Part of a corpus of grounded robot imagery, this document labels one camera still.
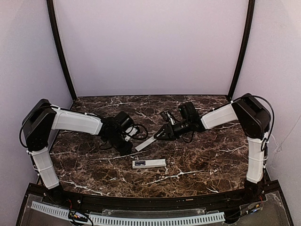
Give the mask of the white remote control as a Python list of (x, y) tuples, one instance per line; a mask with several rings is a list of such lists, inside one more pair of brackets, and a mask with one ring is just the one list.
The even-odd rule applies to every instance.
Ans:
[(165, 167), (165, 166), (166, 166), (165, 159), (139, 160), (139, 161), (132, 162), (133, 169), (156, 168), (156, 167)]

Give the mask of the white battery cover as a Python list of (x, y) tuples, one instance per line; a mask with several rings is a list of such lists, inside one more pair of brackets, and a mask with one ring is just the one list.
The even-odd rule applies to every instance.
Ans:
[(146, 148), (147, 146), (149, 146), (150, 144), (152, 144), (155, 141), (156, 141), (156, 139), (154, 137), (150, 137), (146, 141), (144, 141), (141, 144), (139, 144), (138, 146), (136, 146), (135, 150), (139, 152), (139, 151), (141, 151), (142, 149)]

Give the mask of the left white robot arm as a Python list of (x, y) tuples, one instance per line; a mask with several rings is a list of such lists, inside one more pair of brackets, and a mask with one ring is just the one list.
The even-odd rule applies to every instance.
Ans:
[(47, 189), (60, 185), (48, 150), (52, 130), (68, 130), (100, 136), (121, 155), (131, 152), (130, 138), (138, 133), (131, 117), (120, 112), (114, 117), (102, 118), (95, 114), (79, 113), (51, 105), (41, 99), (24, 118), (19, 140), (31, 156), (33, 165)]

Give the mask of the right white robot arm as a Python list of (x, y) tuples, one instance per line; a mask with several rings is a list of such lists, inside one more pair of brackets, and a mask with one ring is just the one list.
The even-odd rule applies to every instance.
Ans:
[(174, 141), (189, 132), (201, 133), (231, 121), (239, 121), (248, 141), (244, 199), (252, 201), (263, 191), (268, 141), (275, 122), (274, 111), (268, 111), (259, 99), (260, 96), (247, 93), (203, 115), (199, 115), (192, 102), (186, 102), (178, 106), (181, 121), (176, 120), (169, 111), (161, 112), (161, 117), (166, 123), (154, 138)]

